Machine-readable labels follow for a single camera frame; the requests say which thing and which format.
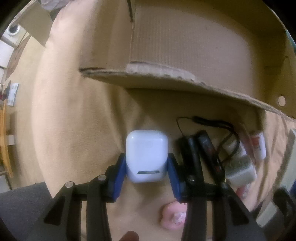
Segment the white bathroom scale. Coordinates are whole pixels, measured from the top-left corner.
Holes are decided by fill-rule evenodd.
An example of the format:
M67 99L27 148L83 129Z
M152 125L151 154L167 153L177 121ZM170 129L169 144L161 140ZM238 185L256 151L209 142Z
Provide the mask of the white bathroom scale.
M16 94L19 88L18 83L13 83L10 85L10 91L8 94L8 106L14 106L15 105L15 99L16 99Z

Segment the white washing machine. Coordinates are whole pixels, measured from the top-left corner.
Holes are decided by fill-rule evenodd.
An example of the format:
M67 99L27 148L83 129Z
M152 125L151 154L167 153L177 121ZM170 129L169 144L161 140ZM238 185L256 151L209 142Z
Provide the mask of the white washing machine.
M17 48L26 33L27 31L19 24L9 25L3 33L1 40L13 48Z

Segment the pink cartoon keychain case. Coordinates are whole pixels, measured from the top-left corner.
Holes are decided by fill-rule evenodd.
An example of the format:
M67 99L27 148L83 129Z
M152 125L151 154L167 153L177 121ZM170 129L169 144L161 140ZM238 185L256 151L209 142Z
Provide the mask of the pink cartoon keychain case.
M165 205L160 224L167 230L179 230L185 224L187 204L174 201Z

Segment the white pill bottle red label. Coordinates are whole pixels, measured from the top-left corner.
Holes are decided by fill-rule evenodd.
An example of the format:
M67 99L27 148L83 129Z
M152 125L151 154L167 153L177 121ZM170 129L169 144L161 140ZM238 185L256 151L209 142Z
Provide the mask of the white pill bottle red label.
M256 161L263 161L267 156L263 131L251 132L250 138Z

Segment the white power adapter plug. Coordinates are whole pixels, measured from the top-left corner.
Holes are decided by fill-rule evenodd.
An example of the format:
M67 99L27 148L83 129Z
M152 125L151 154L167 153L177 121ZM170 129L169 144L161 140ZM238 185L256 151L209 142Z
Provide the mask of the white power adapter plug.
M236 188L250 184L257 178L253 161L241 142L237 152L226 163L224 170L227 181Z

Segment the brown cardboard box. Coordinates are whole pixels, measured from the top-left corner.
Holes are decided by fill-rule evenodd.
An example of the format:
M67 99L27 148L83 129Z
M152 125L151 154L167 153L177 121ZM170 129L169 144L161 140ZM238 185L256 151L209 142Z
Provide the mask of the brown cardboard box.
M217 95L295 117L295 52L263 1L93 1L80 72Z

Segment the white earbuds charging case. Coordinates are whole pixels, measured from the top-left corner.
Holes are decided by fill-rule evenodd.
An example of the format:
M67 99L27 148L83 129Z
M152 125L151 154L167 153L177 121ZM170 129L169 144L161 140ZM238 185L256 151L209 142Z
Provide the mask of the white earbuds charging case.
M160 131L135 130L125 146L126 174L133 183L159 182L167 174L168 138Z

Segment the wooden chair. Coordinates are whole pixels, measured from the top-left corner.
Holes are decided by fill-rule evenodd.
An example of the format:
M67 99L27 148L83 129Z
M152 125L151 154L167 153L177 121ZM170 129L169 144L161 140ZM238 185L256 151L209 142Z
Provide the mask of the wooden chair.
M3 107L1 108L1 162L4 167L4 174L7 174L10 178L13 178L13 170L11 167L10 156L9 156L9 139L6 129L6 112L8 104L7 100L3 101Z

